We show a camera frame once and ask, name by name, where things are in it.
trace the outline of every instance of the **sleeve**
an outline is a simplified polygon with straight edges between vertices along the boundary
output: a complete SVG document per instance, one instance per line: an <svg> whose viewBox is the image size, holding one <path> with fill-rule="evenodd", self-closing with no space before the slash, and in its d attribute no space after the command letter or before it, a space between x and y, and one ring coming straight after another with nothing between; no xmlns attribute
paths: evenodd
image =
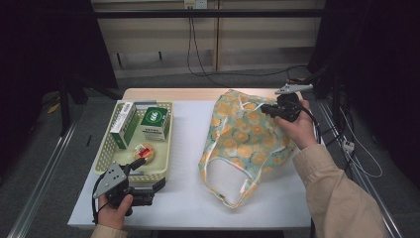
<svg viewBox="0 0 420 238"><path fill-rule="evenodd" d="M126 238L127 232L117 230L108 226L96 225L91 238Z"/></svg>
<svg viewBox="0 0 420 238"><path fill-rule="evenodd" d="M318 237L386 237L376 201L337 168L324 145L293 159Z"/></svg>

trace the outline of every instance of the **cardboard box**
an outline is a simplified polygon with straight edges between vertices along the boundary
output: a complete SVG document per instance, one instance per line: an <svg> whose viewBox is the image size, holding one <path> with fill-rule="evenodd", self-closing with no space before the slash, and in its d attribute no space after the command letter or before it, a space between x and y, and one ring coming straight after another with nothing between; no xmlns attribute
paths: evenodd
<svg viewBox="0 0 420 238"><path fill-rule="evenodd" d="M114 125L111 127L111 135L120 149L127 149L136 131L140 117L137 114L136 105L133 102L124 103Z"/></svg>
<svg viewBox="0 0 420 238"><path fill-rule="evenodd" d="M160 107L149 107L142 120L141 127L147 140L164 141L169 131L168 110Z"/></svg>

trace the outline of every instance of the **white table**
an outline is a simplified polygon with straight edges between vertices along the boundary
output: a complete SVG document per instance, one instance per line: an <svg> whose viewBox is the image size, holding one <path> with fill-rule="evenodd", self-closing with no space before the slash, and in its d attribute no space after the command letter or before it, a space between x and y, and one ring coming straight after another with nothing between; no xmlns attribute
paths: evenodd
<svg viewBox="0 0 420 238"><path fill-rule="evenodd" d="M135 99L132 97L135 97L134 94L126 92L124 99ZM204 149L214 102L174 101L167 183L155 195L152 206L133 207L133 215L126 218L126 227L148 230L309 227L305 188L291 160L265 174L257 191L237 209L225 206L206 188L200 178L198 162ZM97 178L98 175L89 173L68 225L83 229L94 227L91 194Z"/></svg>

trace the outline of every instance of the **table surface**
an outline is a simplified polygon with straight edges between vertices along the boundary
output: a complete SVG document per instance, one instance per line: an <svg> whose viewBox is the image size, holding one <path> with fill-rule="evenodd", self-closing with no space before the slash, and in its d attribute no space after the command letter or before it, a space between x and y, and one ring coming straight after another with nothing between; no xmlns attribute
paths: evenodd
<svg viewBox="0 0 420 238"><path fill-rule="evenodd" d="M131 88L124 100L173 101L169 177L152 206L133 207L128 229L291 229L310 226L305 188L291 160L264 174L245 204L225 206L204 185L198 162L204 150L215 101L227 88ZM275 98L277 89L236 88ZM91 194L98 175L91 171L68 221L83 229L94 227Z"/></svg>

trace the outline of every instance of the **plastic basket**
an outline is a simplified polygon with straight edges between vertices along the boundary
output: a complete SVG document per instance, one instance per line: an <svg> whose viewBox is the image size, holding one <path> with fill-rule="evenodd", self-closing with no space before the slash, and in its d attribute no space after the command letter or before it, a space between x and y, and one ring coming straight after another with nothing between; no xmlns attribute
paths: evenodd
<svg viewBox="0 0 420 238"><path fill-rule="evenodd" d="M172 102L157 102L157 107L166 108L168 110L168 125L169 131L165 141L152 141L146 140L144 133L141 130L140 123L145 116L146 110L139 109L141 101L133 101L138 107L137 113L140 116L139 124L127 149L119 149L116 142L110 134L111 126L117 119L118 113L122 109L124 102L129 100L119 100L115 105L114 112L112 113L111 120L106 129L104 138L102 139L99 151L96 154L94 161L93 171L102 175L105 173L112 162L116 162L122 166L130 164L134 161L133 152L136 146L148 142L151 143L156 150L155 158L148 164L139 167L135 172L129 175L129 183L136 186L142 186L150 183L155 183L163 178L168 177L169 169L169 152L170 152L170 140L172 134Z"/></svg>

